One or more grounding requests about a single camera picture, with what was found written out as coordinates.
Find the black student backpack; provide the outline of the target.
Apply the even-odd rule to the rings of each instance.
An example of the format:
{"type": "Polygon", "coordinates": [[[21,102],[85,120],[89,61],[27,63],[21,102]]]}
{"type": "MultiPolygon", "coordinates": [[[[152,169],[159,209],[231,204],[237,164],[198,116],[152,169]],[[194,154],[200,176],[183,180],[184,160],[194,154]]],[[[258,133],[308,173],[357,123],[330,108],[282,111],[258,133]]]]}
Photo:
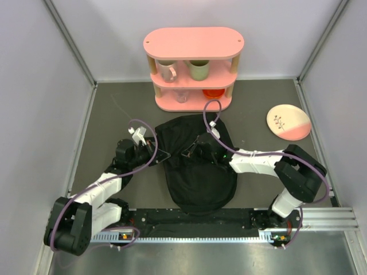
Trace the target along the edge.
{"type": "Polygon", "coordinates": [[[237,174],[228,166],[199,154],[185,157],[214,113],[176,117],[156,126],[158,147],[171,156],[163,161],[166,183],[172,200],[182,211],[204,215],[224,207],[235,195],[237,174]]]}

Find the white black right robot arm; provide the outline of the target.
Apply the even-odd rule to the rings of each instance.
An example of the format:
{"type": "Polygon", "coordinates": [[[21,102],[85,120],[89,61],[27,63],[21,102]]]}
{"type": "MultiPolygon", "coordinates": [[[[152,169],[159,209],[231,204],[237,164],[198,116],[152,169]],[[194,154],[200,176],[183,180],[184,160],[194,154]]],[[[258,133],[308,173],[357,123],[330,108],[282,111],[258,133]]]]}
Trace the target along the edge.
{"type": "Polygon", "coordinates": [[[268,209],[268,221],[279,227],[293,210],[313,203],[327,170],[305,150],[291,144],[284,150],[261,152],[228,147],[210,133],[197,136],[181,153],[186,158],[199,157],[237,174],[254,173],[278,178],[283,191],[268,209]]]}

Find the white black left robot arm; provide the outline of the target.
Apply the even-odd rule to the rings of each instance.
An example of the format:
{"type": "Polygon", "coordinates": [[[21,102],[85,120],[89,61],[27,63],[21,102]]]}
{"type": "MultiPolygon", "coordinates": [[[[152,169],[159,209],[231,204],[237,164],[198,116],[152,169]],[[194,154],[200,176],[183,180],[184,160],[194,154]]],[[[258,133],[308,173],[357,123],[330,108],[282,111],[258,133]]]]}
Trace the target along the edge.
{"type": "Polygon", "coordinates": [[[127,186],[134,173],[169,157],[152,139],[138,143],[120,140],[115,157],[97,181],[70,198],[59,197],[55,201],[45,229],[44,245],[80,256],[91,239],[107,227],[126,226],[130,220],[128,204],[112,196],[127,186]]]}

